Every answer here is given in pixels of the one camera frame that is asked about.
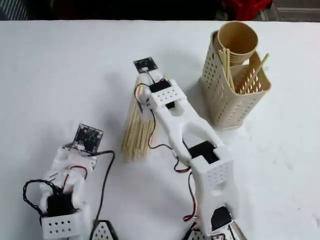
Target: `white surface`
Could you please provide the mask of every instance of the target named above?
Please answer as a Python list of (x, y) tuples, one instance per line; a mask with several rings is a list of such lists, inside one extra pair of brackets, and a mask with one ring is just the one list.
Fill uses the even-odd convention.
[[(201, 75), (210, 33), (223, 22), (0, 22), (0, 234), (40, 239), (37, 212), (22, 200), (29, 179), (50, 168), (79, 122), (104, 130), (100, 150), (119, 149), (137, 71), (152, 56), (203, 114)], [(320, 237), (319, 23), (250, 22), (272, 89), (239, 129), (218, 132), (236, 156), (237, 221), (249, 240)], [(88, 177), (97, 211), (111, 156)], [(117, 151), (101, 219), (120, 239), (180, 239), (191, 223), (187, 175), (164, 149), (148, 161), (122, 163)], [(28, 196), (40, 200), (39, 186)]]

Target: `bundle of chopsticks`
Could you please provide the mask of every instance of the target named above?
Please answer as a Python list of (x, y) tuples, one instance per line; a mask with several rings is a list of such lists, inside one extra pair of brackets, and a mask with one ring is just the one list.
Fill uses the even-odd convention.
[(219, 56), (222, 62), (222, 67), (225, 73), (226, 77), (226, 82), (229, 84), (230, 88), (235, 91), (235, 85), (234, 81), (231, 76), (231, 71), (230, 71), (230, 50), (229, 48), (223, 49), (222, 51), (219, 50)]

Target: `wooden chopstick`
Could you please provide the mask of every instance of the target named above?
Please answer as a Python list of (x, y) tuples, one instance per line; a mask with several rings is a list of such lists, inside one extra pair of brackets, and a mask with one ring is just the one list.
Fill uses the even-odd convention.
[(265, 64), (265, 62), (267, 61), (269, 57), (269, 53), (267, 53), (262, 62), (260, 63), (260, 65), (257, 67), (257, 69), (255, 70), (254, 74), (252, 75), (252, 77), (249, 79), (249, 81), (247, 82), (246, 86), (244, 87), (244, 89), (240, 92), (240, 94), (245, 94), (246, 91), (248, 90), (249, 86), (252, 84), (252, 82), (254, 81), (254, 79), (257, 77), (259, 71), (262, 69), (263, 65)]

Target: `red object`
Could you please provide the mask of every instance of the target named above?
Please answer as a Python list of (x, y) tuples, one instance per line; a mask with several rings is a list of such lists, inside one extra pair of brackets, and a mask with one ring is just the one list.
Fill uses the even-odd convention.
[(235, 20), (250, 21), (255, 15), (271, 4), (273, 0), (222, 0), (224, 5), (235, 12)]

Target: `beige utensil holder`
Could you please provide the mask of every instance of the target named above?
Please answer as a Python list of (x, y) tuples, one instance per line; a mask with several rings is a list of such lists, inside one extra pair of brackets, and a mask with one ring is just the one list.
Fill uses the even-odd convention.
[(213, 46), (211, 35), (209, 49), (206, 55), (202, 76), (201, 89), (208, 107), (211, 124), (219, 129), (235, 128), (242, 125), (246, 116), (270, 90), (271, 83), (263, 69), (259, 71), (245, 94), (240, 94), (245, 88), (261, 60), (255, 51), (248, 65), (230, 67), (235, 92), (227, 82), (226, 74), (218, 53)]

